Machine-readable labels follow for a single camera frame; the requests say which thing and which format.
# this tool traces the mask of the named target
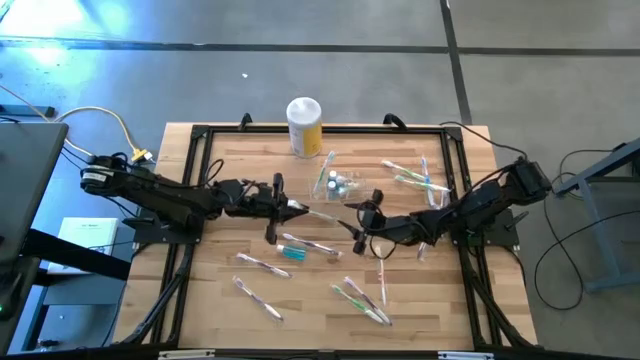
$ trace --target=wooden tabletop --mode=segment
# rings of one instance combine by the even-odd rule
[[[167,124],[156,171],[180,181],[192,124]],[[485,126],[474,130],[488,136]],[[357,224],[355,211],[340,203],[311,200],[310,183],[315,181],[329,151],[337,153],[331,166],[365,179],[368,189],[384,192],[384,214],[399,215],[428,208],[424,193],[393,180],[392,172],[380,165],[391,160],[418,171],[425,155],[435,184],[445,185],[440,141],[433,135],[324,134],[323,150],[313,159],[291,154],[287,134],[217,134],[211,161],[222,158],[225,165],[218,179],[248,178],[271,183],[281,172],[285,193],[319,211]],[[491,146],[464,132],[472,181],[496,169]],[[454,167],[459,169],[454,156]],[[458,188],[462,188],[458,177]],[[370,196],[370,192],[356,194]],[[342,227],[312,216],[303,216],[278,227],[344,252],[338,261],[309,252],[304,262],[283,257],[266,243],[263,219],[223,216],[206,224],[202,242],[196,247],[184,313],[180,347],[280,348],[280,349],[380,349],[445,350],[472,349],[457,250],[447,236],[429,248],[424,262],[416,260],[417,247],[398,246],[385,261],[389,303],[384,311],[394,325],[384,327],[362,315],[335,294],[330,284],[343,285],[350,276],[378,305],[380,285],[377,260],[369,250],[365,256],[352,253],[353,241]],[[279,237],[279,243],[286,241]],[[382,250],[389,243],[377,240]],[[282,279],[235,259],[249,254],[294,274]],[[152,245],[133,261],[122,301],[114,340],[129,335],[158,296],[167,246]],[[182,255],[178,254],[176,263]],[[487,260],[497,303],[529,341],[535,343],[527,295],[520,268],[511,254],[501,248],[487,248]],[[258,296],[274,306],[285,321],[274,322],[231,281],[237,275]],[[174,303],[169,304],[164,333],[168,333]],[[484,308],[480,306],[483,334],[489,339]]]

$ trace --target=concrete floor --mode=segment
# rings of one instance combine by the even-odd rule
[[[17,0],[0,23],[0,34],[180,43],[447,45],[437,0],[51,0],[38,7],[34,2]],[[458,44],[464,47],[640,47],[635,21],[640,3],[633,0],[449,3]],[[488,125],[497,142],[527,151],[550,177],[572,150],[613,148],[640,134],[640,57],[464,55],[460,62],[473,123]],[[126,119],[141,146],[155,152],[165,122],[239,121],[245,112],[258,122],[283,121],[286,104],[299,95],[318,99],[326,122],[377,123],[387,112],[408,123],[460,119],[447,54],[0,48],[0,78],[30,101],[61,111],[108,107]],[[0,94],[2,102],[14,101]],[[72,139],[95,153],[127,149],[119,127],[106,116],[82,114],[70,123]],[[500,165],[515,158],[508,151],[497,149],[496,154]],[[577,155],[567,170],[578,171],[599,156]],[[77,170],[65,160],[58,162],[49,188],[35,224],[44,231],[57,233],[63,216],[121,216],[112,204],[82,194]],[[585,294],[582,305],[569,312],[542,304],[533,291],[533,267],[553,238],[541,204],[526,210],[531,214],[519,225],[520,255],[540,344],[640,357],[640,286]],[[560,236],[589,222],[574,200],[549,199],[549,212]],[[585,279],[603,275],[591,234],[568,243]],[[629,245],[629,254],[640,258],[638,248]],[[560,252],[545,261],[540,279],[541,291],[554,304],[575,299],[576,278]],[[112,303],[117,292],[114,287]],[[109,316],[96,311],[102,311],[96,319],[103,317],[106,328]],[[55,329],[55,323],[47,326],[46,331]],[[87,332],[84,326],[61,335],[68,346],[101,343],[104,333]]]

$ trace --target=container lid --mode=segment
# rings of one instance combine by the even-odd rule
[[[322,114],[320,104],[312,98],[295,98],[287,106],[287,119],[300,126],[315,124]]]

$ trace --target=yellow cable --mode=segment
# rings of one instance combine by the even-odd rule
[[[118,114],[114,113],[111,110],[105,109],[105,108],[101,108],[98,106],[84,106],[84,107],[79,107],[73,110],[69,110],[66,113],[58,116],[55,120],[49,120],[46,116],[44,116],[44,114],[42,112],[40,112],[38,109],[36,109],[35,106],[31,105],[31,103],[29,103],[27,100],[23,99],[20,95],[14,93],[13,91],[7,89],[6,87],[4,87],[3,85],[0,85],[0,88],[2,88],[4,91],[8,92],[9,94],[13,95],[14,97],[16,97],[17,99],[19,99],[20,101],[22,101],[23,103],[27,104],[27,106],[29,106],[31,108],[31,110],[33,110],[36,114],[40,115],[40,117],[46,121],[46,122],[62,122],[64,121],[65,118],[67,118],[69,115],[74,114],[76,112],[80,112],[80,111],[85,111],[85,110],[97,110],[97,111],[102,111],[104,113],[107,113],[111,116],[113,116],[114,118],[116,118],[116,120],[118,120],[118,122],[120,123],[120,127],[122,127],[122,131],[124,132],[124,136],[127,138],[127,142],[129,143],[129,146],[131,146],[131,149],[133,150],[133,158],[138,158],[141,157],[142,155],[144,155],[144,153],[146,153],[146,150],[140,150],[138,148],[135,147],[135,145],[133,145],[133,141],[131,141],[131,136],[129,135],[129,130],[127,129],[126,125],[124,124],[124,120],[122,120],[122,118],[120,116],[118,116]],[[93,156],[92,153],[90,153],[89,151],[77,146],[76,144],[72,143],[71,140],[69,140],[69,138],[65,138],[64,141],[71,146],[72,148],[84,153],[87,156]]]

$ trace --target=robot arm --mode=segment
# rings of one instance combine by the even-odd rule
[[[205,219],[214,220],[224,211],[231,217],[269,219],[266,240],[276,242],[275,226],[304,215],[306,209],[288,206],[280,173],[273,186],[249,180],[222,180],[213,184],[183,185],[152,173],[144,167],[131,166],[115,156],[98,156],[82,170],[82,189],[93,195],[122,197],[152,211],[161,227],[174,232],[199,229]],[[247,195],[250,188],[257,192]],[[132,226],[143,226],[155,219],[128,219]]]
[[[351,231],[356,240],[353,251],[360,255],[364,253],[369,236],[406,246],[421,242],[435,245],[447,231],[482,231],[511,205],[533,204],[543,200],[551,190],[551,183],[536,162],[520,158],[498,173],[498,178],[506,175],[504,185],[500,185],[498,178],[488,180],[442,209],[416,211],[404,216],[384,216],[379,207],[383,194],[375,190],[371,200],[347,204],[358,210],[362,230],[344,222],[341,224]]]

